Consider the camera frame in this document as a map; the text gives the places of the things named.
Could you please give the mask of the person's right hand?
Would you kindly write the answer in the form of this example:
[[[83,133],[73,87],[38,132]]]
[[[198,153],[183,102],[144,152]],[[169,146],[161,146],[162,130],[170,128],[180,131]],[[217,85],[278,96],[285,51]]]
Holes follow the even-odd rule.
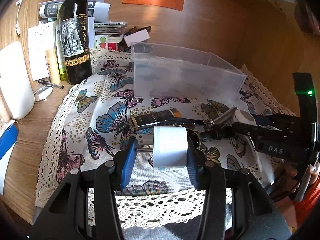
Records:
[[[271,198],[274,202],[288,197],[290,194],[295,193],[300,187],[300,183],[295,180],[298,175],[297,169],[290,163],[285,163],[283,168],[284,174],[280,177],[277,182],[275,190],[271,193]],[[309,165],[307,175],[310,175],[310,180],[307,189],[310,189],[315,185],[319,177],[319,161],[315,165]]]

